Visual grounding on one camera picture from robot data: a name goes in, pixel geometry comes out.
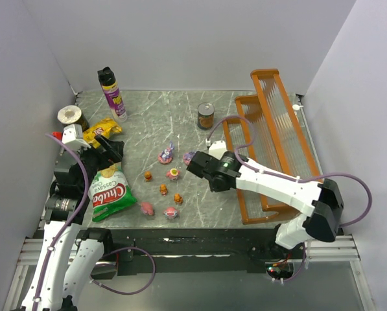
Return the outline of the purple cat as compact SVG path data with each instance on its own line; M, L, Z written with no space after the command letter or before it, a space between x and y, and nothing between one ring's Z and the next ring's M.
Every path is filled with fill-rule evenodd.
M186 165L189 165L189 163L191 162L192 158L194 157L196 152L186 152L184 153L183 155L183 162L186 164Z

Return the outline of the purple bunny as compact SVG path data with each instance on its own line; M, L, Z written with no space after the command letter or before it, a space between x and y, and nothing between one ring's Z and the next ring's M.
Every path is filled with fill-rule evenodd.
M173 159L173 151L174 151L174 144L171 141L169 143L169 146L166 147L161 153L158 154L158 161L161 164L169 164Z

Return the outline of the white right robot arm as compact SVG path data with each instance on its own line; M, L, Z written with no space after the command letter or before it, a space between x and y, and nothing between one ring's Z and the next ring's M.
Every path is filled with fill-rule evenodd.
M311 238L321 242L336 239L344 202L338 184L329 178L304 182L230 151L220 159L197 152L187 170L206 179L213 192L247 190L296 209L299 214L276 232L274 242L284 249L293 249Z

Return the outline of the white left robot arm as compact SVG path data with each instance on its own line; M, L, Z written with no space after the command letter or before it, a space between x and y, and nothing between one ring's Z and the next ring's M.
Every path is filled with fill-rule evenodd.
M124 142L96 135L100 148L82 139L55 140L61 146L45 203L43 242L36 270L20 310L76 310L95 264L113 247L108 229L88 229L70 254L89 205L96 174L123 160Z

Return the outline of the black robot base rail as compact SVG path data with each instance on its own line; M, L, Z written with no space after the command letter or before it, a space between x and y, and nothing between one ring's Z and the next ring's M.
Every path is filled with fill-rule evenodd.
M110 255L120 276L149 273L247 271L265 273L266 264L300 261L303 246L281 250L273 229L111 229Z

